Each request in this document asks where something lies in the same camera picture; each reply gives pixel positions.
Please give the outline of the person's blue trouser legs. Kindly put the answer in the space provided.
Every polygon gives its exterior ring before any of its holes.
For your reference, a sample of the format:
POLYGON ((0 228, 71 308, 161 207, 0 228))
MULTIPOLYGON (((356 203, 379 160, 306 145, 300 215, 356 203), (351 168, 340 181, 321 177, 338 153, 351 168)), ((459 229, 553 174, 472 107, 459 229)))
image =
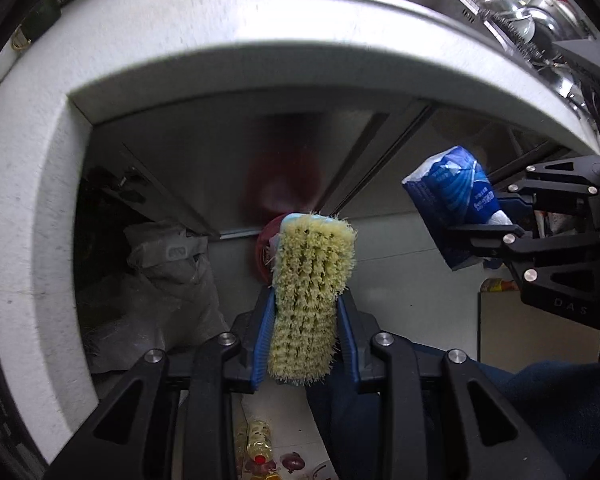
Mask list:
MULTIPOLYGON (((517 374, 481 365, 533 430, 569 479, 600 479, 600 363, 539 362, 517 374)), ((463 435, 451 389, 441 377, 425 377, 428 472, 433 479, 463 479, 464 450, 453 451, 463 435)), ((322 381, 306 387, 306 400, 336 474, 341 479, 379 479, 380 397, 358 394, 342 361, 322 381)))

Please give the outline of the blue tissue pack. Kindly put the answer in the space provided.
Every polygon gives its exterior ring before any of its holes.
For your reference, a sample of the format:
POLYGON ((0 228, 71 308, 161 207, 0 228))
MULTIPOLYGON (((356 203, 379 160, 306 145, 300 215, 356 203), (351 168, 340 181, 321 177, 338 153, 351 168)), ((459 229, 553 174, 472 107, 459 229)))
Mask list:
POLYGON ((452 231, 462 226, 509 226, 480 162, 461 146, 428 157, 402 180, 402 188, 448 267, 472 266, 477 258, 452 231))

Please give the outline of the floor oil bottle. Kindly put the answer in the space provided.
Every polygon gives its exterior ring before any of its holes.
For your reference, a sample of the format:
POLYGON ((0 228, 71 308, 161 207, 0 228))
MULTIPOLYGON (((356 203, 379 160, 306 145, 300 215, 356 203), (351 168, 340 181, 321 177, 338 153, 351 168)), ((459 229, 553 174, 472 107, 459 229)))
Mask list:
POLYGON ((271 427, 264 420, 243 422, 238 427, 237 437, 245 462, 264 465, 273 459, 271 427))

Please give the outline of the yellow scrub brush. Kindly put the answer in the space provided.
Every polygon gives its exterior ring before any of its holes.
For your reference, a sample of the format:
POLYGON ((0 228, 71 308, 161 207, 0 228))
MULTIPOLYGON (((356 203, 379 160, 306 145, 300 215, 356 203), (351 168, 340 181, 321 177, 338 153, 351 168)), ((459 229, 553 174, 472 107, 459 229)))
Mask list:
POLYGON ((275 320, 268 374, 299 386, 329 374, 336 350, 337 301, 355 265, 356 231, 319 214, 280 222, 272 285, 275 320))

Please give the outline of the clear plastic bag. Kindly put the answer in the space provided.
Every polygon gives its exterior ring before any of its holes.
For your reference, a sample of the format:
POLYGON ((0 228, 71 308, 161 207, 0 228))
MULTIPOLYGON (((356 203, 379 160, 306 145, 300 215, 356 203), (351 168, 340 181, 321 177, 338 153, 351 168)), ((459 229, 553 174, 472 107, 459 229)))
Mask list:
POLYGON ((197 347, 228 330, 207 237, 172 221, 129 226, 124 235, 131 251, 110 301, 117 318, 84 339, 93 374, 127 370, 148 350, 197 347))

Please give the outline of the steel wool scrubber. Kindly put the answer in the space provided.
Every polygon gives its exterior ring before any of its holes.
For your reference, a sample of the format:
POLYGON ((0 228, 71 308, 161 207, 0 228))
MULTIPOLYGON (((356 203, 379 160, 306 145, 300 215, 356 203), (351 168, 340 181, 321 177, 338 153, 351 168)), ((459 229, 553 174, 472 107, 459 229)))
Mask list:
POLYGON ((496 26, 529 63, 544 63, 543 55, 538 47, 531 40, 524 38, 524 35, 518 32, 513 23, 506 20, 504 16, 486 9, 479 10, 478 15, 485 23, 496 26))

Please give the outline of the dark green utensil mug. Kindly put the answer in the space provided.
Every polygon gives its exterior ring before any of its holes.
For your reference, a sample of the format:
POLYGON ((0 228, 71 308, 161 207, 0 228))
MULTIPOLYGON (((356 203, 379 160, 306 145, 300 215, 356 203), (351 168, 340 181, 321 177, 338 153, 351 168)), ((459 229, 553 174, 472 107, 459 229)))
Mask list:
POLYGON ((12 34, 12 50, 22 52, 38 41, 61 17, 56 0, 38 0, 12 34))

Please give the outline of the red plastic basin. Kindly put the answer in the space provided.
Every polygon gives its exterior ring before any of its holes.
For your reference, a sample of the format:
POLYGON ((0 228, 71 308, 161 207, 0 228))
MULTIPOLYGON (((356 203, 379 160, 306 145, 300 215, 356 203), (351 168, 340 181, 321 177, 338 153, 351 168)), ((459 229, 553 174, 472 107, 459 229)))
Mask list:
POLYGON ((254 246, 254 260, 260 279, 265 284, 272 283, 273 264, 275 260, 277 237, 280 225, 286 214, 274 218, 262 229, 254 246))

